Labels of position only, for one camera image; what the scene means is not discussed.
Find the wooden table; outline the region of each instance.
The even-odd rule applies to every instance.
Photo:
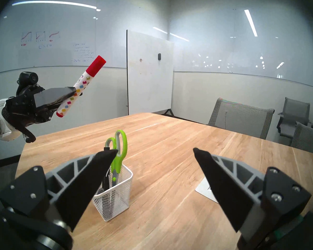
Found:
[[[181,119],[144,113],[40,136],[24,146],[17,174],[44,172],[70,159],[102,151],[123,129],[133,172],[130,207],[104,222],[91,202],[73,232],[74,249],[235,249],[235,233],[221,207],[195,191],[204,175],[194,147],[244,161],[265,173],[275,166],[312,197],[313,154],[251,136]]]

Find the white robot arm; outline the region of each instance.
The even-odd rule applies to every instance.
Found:
[[[11,126],[2,116],[2,109],[5,107],[7,98],[0,99],[0,140],[11,141],[21,135],[21,132]]]

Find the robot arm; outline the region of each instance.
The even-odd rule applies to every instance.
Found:
[[[74,87],[45,90],[37,82],[36,73],[22,72],[16,96],[0,99],[0,140],[11,141],[22,133],[27,143],[34,142],[26,127],[50,121],[60,104],[76,92]]]

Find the colorful pattern on marker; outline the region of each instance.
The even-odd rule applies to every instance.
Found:
[[[75,83],[74,87],[76,89],[76,93],[66,100],[64,100],[61,105],[58,107],[57,116],[63,117],[73,103],[78,99],[83,90],[87,87],[87,85],[92,81],[94,76],[98,73],[98,71],[105,64],[105,60],[98,56],[94,62],[87,68],[87,70],[83,73],[83,75],[79,78],[79,80]]]

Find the white mesh basket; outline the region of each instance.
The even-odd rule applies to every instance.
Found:
[[[119,183],[103,193],[94,195],[93,203],[104,221],[109,221],[129,208],[132,172],[122,165],[118,175]],[[109,171],[109,186],[112,186],[112,172]]]

